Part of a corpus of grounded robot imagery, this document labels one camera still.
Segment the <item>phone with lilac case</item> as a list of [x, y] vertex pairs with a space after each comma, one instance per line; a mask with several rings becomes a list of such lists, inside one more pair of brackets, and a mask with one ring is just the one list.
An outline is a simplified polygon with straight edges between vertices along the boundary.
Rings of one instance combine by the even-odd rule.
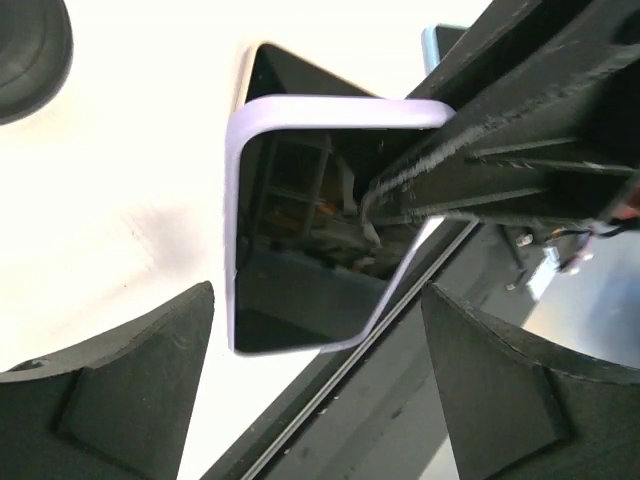
[[350, 140], [382, 145], [454, 112], [434, 100], [269, 95], [230, 118], [225, 135], [225, 303], [240, 355], [336, 351], [381, 319], [436, 221], [400, 234], [372, 224], [355, 194]]

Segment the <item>phone with cream case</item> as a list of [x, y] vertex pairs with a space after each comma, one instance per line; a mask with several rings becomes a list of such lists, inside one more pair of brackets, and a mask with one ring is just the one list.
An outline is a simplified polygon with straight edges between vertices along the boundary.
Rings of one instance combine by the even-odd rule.
[[273, 42], [249, 47], [242, 56], [231, 112], [267, 95], [376, 97]]

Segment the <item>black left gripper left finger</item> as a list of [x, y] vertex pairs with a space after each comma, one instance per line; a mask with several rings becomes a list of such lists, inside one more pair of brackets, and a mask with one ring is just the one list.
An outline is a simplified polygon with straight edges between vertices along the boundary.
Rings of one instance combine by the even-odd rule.
[[176, 478], [213, 316], [203, 282], [2, 372], [2, 478]]

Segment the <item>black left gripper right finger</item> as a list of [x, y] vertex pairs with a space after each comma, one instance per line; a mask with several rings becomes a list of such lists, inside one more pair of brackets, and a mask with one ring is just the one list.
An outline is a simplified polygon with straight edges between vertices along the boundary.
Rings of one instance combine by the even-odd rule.
[[460, 478], [638, 478], [638, 369], [560, 346], [434, 283], [421, 305]]

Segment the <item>black clamp phone stand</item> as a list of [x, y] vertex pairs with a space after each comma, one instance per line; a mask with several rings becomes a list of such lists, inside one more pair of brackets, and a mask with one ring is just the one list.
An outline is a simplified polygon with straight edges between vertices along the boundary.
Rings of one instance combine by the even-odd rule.
[[73, 58], [71, 22], [62, 0], [1, 3], [1, 123], [15, 122], [51, 101]]

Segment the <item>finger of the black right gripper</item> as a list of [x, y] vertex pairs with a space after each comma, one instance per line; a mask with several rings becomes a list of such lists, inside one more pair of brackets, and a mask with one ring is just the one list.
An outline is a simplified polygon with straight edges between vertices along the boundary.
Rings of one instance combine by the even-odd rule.
[[494, 1], [414, 96], [455, 114], [372, 182], [365, 219], [605, 221], [639, 186], [639, 4]]

